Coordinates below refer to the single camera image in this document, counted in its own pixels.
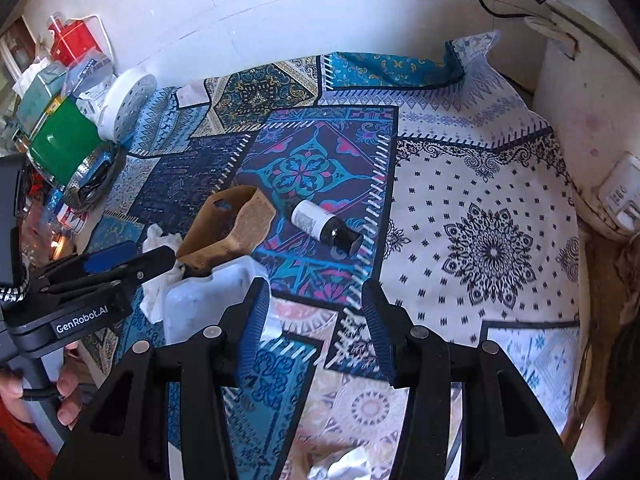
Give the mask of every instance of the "white perforated cap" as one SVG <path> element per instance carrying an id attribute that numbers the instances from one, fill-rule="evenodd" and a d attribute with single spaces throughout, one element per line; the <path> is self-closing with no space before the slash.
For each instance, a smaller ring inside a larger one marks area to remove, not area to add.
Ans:
<path id="1" fill-rule="evenodd" d="M 137 67 L 118 76 L 104 100 L 98 125 L 100 138 L 120 142 L 130 133 L 140 110 L 156 91 L 156 85 L 153 74 Z"/>

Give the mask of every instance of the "green container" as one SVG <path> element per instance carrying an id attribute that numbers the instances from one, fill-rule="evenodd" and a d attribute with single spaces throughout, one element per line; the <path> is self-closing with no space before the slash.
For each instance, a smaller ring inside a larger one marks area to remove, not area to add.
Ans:
<path id="1" fill-rule="evenodd" d="M 65 99 L 31 140 L 30 155 L 36 165 L 66 186 L 80 164 L 104 141 L 95 125 Z"/>

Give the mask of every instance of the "bed sheet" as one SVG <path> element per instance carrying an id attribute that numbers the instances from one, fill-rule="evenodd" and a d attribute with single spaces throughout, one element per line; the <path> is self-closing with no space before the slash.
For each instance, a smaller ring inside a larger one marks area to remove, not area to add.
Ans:
<path id="1" fill-rule="evenodd" d="M 441 64 L 348 53 L 273 63 L 160 89 L 142 111 L 90 250 L 141 246 L 152 223 L 184 235 L 206 197 L 235 184 L 260 187 L 278 210 L 253 256 L 268 268 L 286 332 L 260 362 L 307 351 L 287 361 L 298 370 L 283 378 L 288 400 L 268 405 L 274 397 L 249 385 L 225 396 L 243 480 L 259 449 L 262 476 L 297 479 L 316 458 L 359 445 L 374 478 L 388 477 L 407 392 L 376 363 L 360 310 L 367 278 L 446 340 L 497 341 L 562 430 L 580 337 L 572 184 L 550 125 L 489 66 L 497 41 L 497 32 L 452 41 Z M 357 256 L 292 229 L 282 206 L 293 195 L 361 231 Z M 139 309 L 83 343 L 108 374 L 137 338 L 163 344 L 161 324 Z M 175 456 L 175 385 L 170 398 Z M 451 413 L 454 476 L 458 384 Z M 280 429 L 262 432 L 267 420 Z"/>

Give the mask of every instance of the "screw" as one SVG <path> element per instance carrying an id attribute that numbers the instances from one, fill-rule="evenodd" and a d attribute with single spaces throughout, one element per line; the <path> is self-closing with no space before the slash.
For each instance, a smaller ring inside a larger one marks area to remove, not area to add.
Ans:
<path id="1" fill-rule="evenodd" d="M 135 343 L 133 343 L 133 346 L 131 348 L 133 348 L 133 351 L 136 354 L 143 354 L 147 350 L 149 350 L 150 346 L 151 345 L 149 344 L 149 341 L 145 341 L 144 339 L 141 339 L 140 341 L 136 341 Z"/>
<path id="2" fill-rule="evenodd" d="M 207 326 L 202 331 L 202 335 L 207 339 L 215 339 L 222 334 L 222 329 L 218 325 Z"/>
<path id="3" fill-rule="evenodd" d="M 417 339 L 425 339 L 429 336 L 429 329 L 422 325 L 415 325 L 409 333 Z"/>
<path id="4" fill-rule="evenodd" d="M 495 341 L 484 341 L 480 345 L 480 347 L 482 348 L 482 350 L 484 350 L 485 352 L 491 355 L 496 355 L 500 351 L 500 347 L 498 346 L 498 343 Z"/>

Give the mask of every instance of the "cardboard box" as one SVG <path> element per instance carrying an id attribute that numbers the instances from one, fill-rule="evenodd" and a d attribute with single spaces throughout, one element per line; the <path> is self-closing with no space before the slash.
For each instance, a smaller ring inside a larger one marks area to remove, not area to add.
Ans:
<path id="1" fill-rule="evenodd" d="M 202 205 L 175 253 L 197 273 L 251 254 L 269 234 L 276 209 L 254 186 L 214 193 Z"/>

